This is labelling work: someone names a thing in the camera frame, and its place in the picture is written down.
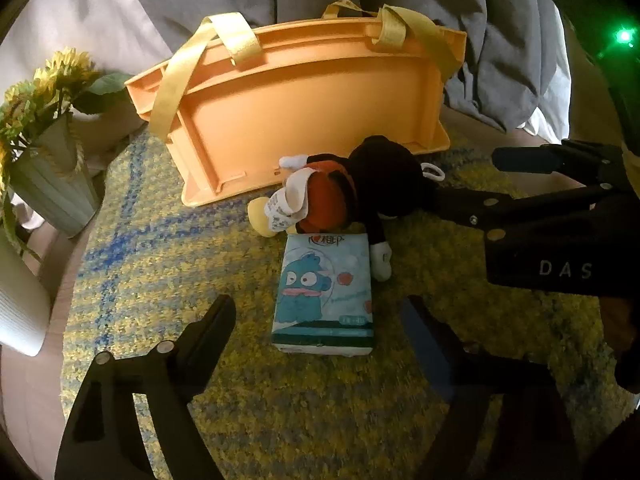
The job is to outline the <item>black mouse plush toy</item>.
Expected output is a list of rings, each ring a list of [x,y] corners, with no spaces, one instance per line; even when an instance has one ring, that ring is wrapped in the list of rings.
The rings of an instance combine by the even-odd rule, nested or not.
[[[369,136],[347,157],[284,156],[279,167],[288,172],[282,186],[248,203],[252,228],[273,237],[285,231],[333,233],[359,223],[369,240],[372,278],[379,282],[392,276],[385,222],[419,211],[423,192],[446,177],[386,136]]]

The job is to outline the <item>blue cartoon tissue pack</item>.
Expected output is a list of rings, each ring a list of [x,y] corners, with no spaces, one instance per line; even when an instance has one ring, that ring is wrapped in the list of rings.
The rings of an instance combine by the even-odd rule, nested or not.
[[[290,234],[271,330],[282,352],[367,356],[375,344],[368,238]]]

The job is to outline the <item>yellow blue plaid mat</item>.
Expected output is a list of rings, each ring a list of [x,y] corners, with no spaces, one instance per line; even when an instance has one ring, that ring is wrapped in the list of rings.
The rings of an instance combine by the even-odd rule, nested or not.
[[[408,479],[447,414],[402,327],[423,297],[465,341],[550,366],[579,452],[636,407],[614,379],[596,300],[495,286],[484,237],[426,214],[390,222],[393,275],[373,291],[368,356],[307,356],[270,332],[285,241],[263,238],[246,196],[189,208],[168,151],[137,136],[108,167],[105,197],[75,281],[63,340],[61,403],[69,410],[92,358],[140,356],[175,338],[221,294],[238,309],[206,391],[191,403],[228,479]]]

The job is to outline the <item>grey curtain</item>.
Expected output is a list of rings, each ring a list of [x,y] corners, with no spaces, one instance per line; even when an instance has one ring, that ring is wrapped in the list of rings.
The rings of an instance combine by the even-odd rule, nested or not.
[[[337,0],[139,0],[177,49],[207,15],[236,11],[252,26],[318,18]],[[551,143],[568,135],[570,68],[552,0],[348,0],[375,11],[402,6],[464,32],[465,58],[446,104],[491,127],[522,128]]]

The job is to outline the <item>grey ribbed vase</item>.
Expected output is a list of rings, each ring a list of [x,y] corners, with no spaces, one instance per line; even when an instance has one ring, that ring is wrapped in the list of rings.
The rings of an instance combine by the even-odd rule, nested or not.
[[[12,191],[67,237],[85,229],[100,201],[70,112],[56,118],[18,156],[10,183]]]

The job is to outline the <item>orange plastic storage crate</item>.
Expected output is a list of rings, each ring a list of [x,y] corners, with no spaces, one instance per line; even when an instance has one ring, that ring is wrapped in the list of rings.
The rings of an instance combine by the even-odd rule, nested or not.
[[[208,16],[126,87],[197,207],[279,183],[284,156],[346,156],[368,136],[445,151],[442,92],[465,50],[464,32],[419,12],[340,0],[315,20],[259,28]]]

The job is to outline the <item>yellow artificial sunflower bouquet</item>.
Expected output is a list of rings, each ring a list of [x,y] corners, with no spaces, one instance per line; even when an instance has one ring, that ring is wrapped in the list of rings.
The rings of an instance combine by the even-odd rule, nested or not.
[[[130,78],[100,70],[90,54],[64,48],[52,54],[32,78],[4,92],[1,103],[1,161],[12,162],[67,113],[97,115],[125,99]]]

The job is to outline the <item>white sheer curtain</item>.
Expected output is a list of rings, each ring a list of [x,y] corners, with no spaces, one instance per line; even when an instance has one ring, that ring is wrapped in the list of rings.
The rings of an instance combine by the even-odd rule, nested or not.
[[[1,89],[32,78],[65,48],[88,52],[100,70],[129,75],[170,57],[139,0],[30,0],[1,43]]]

